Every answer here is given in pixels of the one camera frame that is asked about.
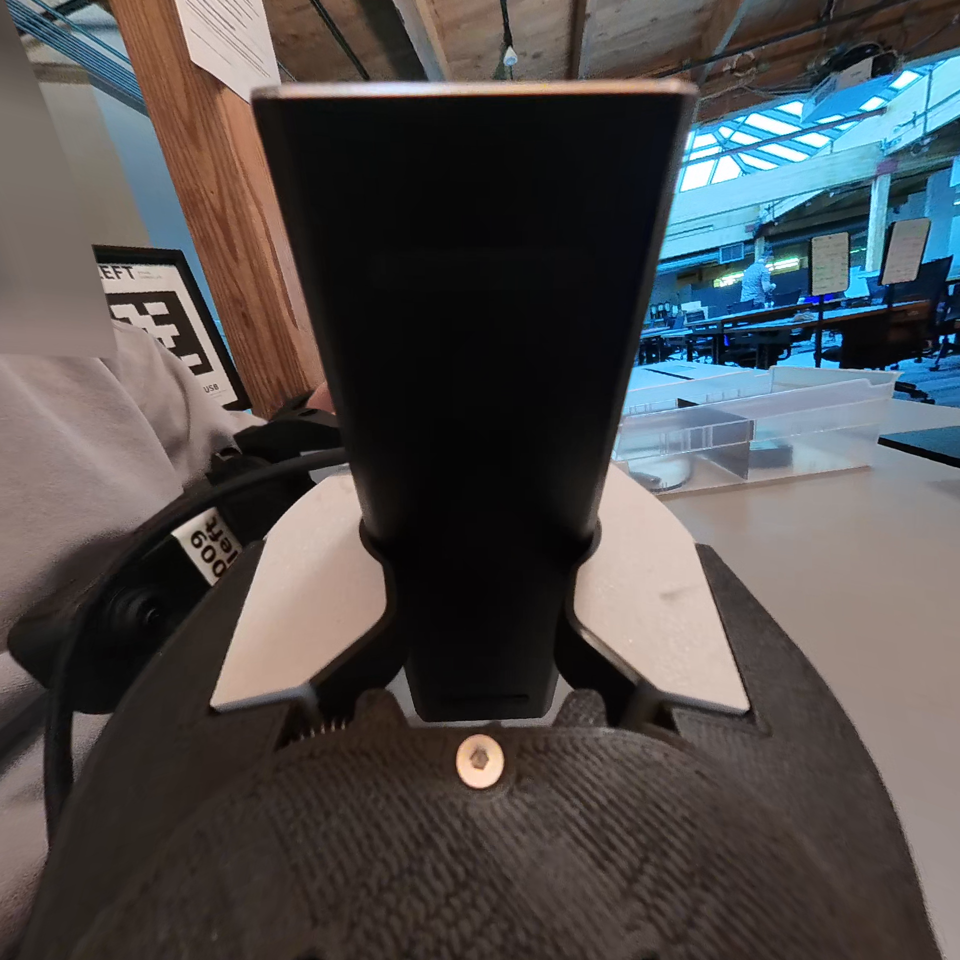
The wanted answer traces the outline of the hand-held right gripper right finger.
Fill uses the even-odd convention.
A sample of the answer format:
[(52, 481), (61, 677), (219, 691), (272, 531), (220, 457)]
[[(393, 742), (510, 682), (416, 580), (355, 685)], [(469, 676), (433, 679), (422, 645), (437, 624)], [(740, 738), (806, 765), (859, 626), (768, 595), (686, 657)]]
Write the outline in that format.
[(586, 643), (670, 705), (742, 718), (745, 684), (688, 529), (612, 463), (569, 612)]

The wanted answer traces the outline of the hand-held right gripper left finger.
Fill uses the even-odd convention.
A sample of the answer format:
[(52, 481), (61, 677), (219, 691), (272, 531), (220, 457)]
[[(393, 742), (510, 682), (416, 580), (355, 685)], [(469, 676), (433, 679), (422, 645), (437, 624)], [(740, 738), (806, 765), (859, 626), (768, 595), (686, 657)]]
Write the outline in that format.
[(394, 690), (409, 649), (395, 633), (397, 578), (364, 539), (348, 471), (323, 478), (271, 528), (210, 697), (220, 714), (316, 694), (343, 716)]

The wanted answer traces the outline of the black USB hub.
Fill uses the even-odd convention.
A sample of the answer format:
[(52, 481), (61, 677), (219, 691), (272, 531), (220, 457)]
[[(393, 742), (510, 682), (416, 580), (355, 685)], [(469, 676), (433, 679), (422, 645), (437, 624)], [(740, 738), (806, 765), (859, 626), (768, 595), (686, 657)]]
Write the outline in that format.
[(404, 669), (428, 722), (613, 721), (575, 625), (697, 89), (677, 79), (286, 83), (251, 106), (386, 612), (311, 679)]

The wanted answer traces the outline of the white desk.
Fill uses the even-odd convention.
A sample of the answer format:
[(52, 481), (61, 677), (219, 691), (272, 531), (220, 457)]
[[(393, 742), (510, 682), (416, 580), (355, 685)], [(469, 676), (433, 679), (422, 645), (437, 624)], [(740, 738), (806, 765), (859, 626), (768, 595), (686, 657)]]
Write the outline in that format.
[(872, 466), (662, 499), (826, 680), (882, 775), (944, 958), (959, 954), (959, 473)]

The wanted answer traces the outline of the person's grey hoodie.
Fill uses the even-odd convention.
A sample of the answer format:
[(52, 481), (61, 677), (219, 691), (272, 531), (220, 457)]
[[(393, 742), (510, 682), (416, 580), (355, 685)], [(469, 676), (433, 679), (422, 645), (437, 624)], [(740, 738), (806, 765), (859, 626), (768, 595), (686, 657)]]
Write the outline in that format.
[(15, 621), (135, 530), (263, 420), (205, 393), (145, 331), (106, 359), (1, 361), (1, 951), (14, 958), (47, 854), (43, 688), (8, 653)]

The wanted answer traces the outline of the clear plastic bin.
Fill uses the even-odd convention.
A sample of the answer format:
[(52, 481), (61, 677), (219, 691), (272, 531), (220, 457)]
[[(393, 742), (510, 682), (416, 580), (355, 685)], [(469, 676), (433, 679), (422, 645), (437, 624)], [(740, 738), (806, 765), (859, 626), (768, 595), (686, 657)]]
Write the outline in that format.
[(662, 498), (865, 469), (899, 379), (775, 366), (628, 390), (611, 461)]

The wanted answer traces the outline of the black flat panel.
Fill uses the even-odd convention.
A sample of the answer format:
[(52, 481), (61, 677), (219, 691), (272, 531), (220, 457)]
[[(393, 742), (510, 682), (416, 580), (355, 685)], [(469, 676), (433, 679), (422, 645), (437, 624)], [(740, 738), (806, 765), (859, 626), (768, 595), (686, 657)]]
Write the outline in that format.
[(881, 434), (878, 444), (920, 459), (959, 469), (960, 427), (943, 426)]

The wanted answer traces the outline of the long brown work table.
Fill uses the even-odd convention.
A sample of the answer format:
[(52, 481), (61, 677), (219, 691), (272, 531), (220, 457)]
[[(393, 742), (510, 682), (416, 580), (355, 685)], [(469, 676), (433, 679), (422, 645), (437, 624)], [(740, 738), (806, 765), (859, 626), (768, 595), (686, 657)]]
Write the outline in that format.
[[(881, 370), (920, 359), (926, 304), (917, 301), (875, 306), (824, 309), (822, 365), (843, 369)], [(693, 324), (682, 336), (685, 358), (699, 357), (715, 365), (768, 370), (810, 342), (817, 310), (768, 319), (733, 316)]]

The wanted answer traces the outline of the tan board on stand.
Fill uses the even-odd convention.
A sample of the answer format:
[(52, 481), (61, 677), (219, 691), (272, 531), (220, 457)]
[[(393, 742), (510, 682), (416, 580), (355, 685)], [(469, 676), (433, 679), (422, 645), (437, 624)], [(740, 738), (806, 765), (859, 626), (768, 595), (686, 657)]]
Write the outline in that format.
[(887, 230), (878, 285), (898, 286), (915, 282), (930, 236), (930, 218), (894, 221)]
[(848, 231), (815, 236), (809, 245), (809, 295), (815, 299), (814, 366), (822, 365), (825, 304), (843, 298), (850, 285), (851, 235)]

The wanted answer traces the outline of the black office chair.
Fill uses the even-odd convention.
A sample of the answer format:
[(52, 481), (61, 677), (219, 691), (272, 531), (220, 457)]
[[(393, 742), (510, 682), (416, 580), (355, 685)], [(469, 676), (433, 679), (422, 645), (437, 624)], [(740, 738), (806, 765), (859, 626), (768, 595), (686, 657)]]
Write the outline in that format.
[(958, 257), (923, 262), (913, 280), (891, 291), (896, 304), (926, 305), (919, 359), (929, 359), (928, 371), (940, 373), (944, 360), (958, 354)]

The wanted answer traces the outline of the ceiling projector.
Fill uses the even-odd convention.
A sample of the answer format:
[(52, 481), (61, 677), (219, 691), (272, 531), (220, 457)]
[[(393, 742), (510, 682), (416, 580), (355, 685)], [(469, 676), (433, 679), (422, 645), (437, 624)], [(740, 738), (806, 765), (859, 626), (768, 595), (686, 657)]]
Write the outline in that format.
[(879, 43), (860, 43), (835, 53), (823, 66), (821, 81), (803, 103), (803, 124), (847, 115), (882, 90), (902, 67), (902, 57)]

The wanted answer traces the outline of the white paper sheet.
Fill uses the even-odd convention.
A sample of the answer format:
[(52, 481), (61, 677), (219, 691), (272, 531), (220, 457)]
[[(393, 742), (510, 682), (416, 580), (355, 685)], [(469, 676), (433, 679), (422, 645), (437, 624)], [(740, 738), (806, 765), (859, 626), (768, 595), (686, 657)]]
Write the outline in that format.
[(175, 1), (191, 62), (249, 102), (281, 82), (262, 1)]

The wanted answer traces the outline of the wooden post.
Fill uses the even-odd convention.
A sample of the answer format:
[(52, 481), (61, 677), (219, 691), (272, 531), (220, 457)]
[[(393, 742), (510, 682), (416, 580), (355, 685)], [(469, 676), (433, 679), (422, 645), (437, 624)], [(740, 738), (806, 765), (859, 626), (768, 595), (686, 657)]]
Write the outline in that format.
[(173, 1), (110, 2), (255, 414), (326, 381), (251, 105), (196, 64)]

